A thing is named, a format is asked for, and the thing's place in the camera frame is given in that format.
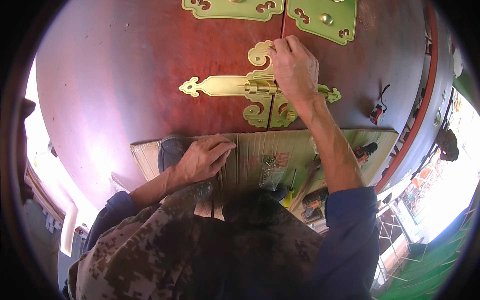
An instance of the blue sleeve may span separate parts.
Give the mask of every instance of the blue sleeve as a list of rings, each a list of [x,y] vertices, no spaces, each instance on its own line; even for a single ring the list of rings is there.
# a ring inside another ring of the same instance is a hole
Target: blue sleeve
[[[309,282],[315,299],[371,299],[380,255],[376,202],[373,187],[328,196],[325,217],[330,230]]]
[[[118,192],[113,195],[96,216],[95,222],[85,240],[82,254],[95,246],[102,233],[120,224],[125,218],[136,216],[138,213],[138,208],[126,192]]]

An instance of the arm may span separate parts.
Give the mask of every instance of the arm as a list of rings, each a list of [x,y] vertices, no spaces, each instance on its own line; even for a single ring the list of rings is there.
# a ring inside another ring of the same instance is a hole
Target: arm
[[[269,48],[275,79],[285,98],[310,129],[317,144],[330,194],[364,187],[361,170],[350,145],[328,111],[325,98],[317,91],[317,59],[295,36],[274,41]]]
[[[132,201],[142,210],[181,188],[215,176],[236,146],[219,133],[193,142],[176,166],[131,192]]]
[[[317,59],[294,36],[274,46],[268,51],[275,78],[312,132],[330,192],[325,205],[330,231],[306,290],[314,299],[370,299],[379,256],[375,190],[365,187],[352,149],[317,92]]]
[[[145,207],[159,203],[165,196],[183,187],[213,177],[235,147],[234,143],[221,134],[193,142],[176,166],[167,168],[130,194],[118,192],[113,195],[98,213],[83,252],[92,249],[102,233],[120,224],[125,218],[136,216]]]

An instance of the cardboard sheet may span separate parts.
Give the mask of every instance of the cardboard sheet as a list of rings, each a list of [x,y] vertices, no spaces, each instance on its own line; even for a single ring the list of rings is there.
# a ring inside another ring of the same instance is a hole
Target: cardboard sheet
[[[367,145],[371,142],[378,144],[378,149],[362,167],[363,178],[370,183],[379,166],[387,158],[398,138],[395,131],[374,130],[342,130],[352,149]],[[307,177],[305,166],[316,157],[314,149],[309,143],[311,136],[309,130],[290,130],[255,133],[226,133],[228,139],[237,144],[237,148],[231,152],[226,164],[219,173],[219,184],[223,196],[230,193],[247,191],[258,187],[262,157],[265,155],[276,156],[277,166],[285,168],[281,183],[290,185],[293,172],[297,169],[295,179],[295,193]],[[206,136],[191,137],[191,142]],[[133,144],[131,152],[145,179],[152,180],[159,175],[157,155],[160,141],[144,144]],[[323,172],[315,178],[310,192],[326,186]],[[293,212],[300,216],[302,209]],[[208,204],[197,205],[196,213],[201,216],[210,216]],[[215,217],[222,219],[221,204],[215,205]]]

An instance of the brass hinge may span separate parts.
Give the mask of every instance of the brass hinge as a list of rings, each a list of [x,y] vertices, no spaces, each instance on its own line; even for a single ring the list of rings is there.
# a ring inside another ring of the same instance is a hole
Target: brass hinge
[[[267,53],[267,48],[271,45],[272,41],[270,40],[259,42],[248,51],[248,60],[256,67],[265,65],[267,58],[269,58],[266,69],[255,70],[245,76],[209,76],[201,83],[198,83],[198,77],[192,77],[184,82],[179,89],[193,97],[198,97],[198,91],[202,91],[209,96],[245,96],[252,102],[260,103],[263,109],[253,104],[243,111],[245,120],[250,125],[260,128],[268,127],[270,106],[273,103],[272,119],[269,127],[287,127],[297,118],[297,112],[285,99],[280,87],[275,83],[273,65]],[[342,97],[336,88],[330,91],[325,85],[319,84],[318,91],[331,103]]]
[[[266,22],[282,14],[284,0],[182,0],[182,8],[197,19],[242,19]],[[300,30],[340,45],[353,41],[357,0],[288,0],[287,15]]]

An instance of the yellow screwdriver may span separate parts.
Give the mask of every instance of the yellow screwdriver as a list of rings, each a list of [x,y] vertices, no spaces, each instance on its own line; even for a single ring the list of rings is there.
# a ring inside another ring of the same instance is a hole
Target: yellow screwdriver
[[[285,199],[283,199],[283,206],[284,207],[289,207],[290,203],[292,202],[292,196],[293,196],[293,193],[295,192],[295,188],[293,187],[293,183],[295,182],[295,177],[296,176],[297,176],[297,169],[295,169],[295,171],[293,172],[292,184],[288,188],[288,194],[285,197]]]

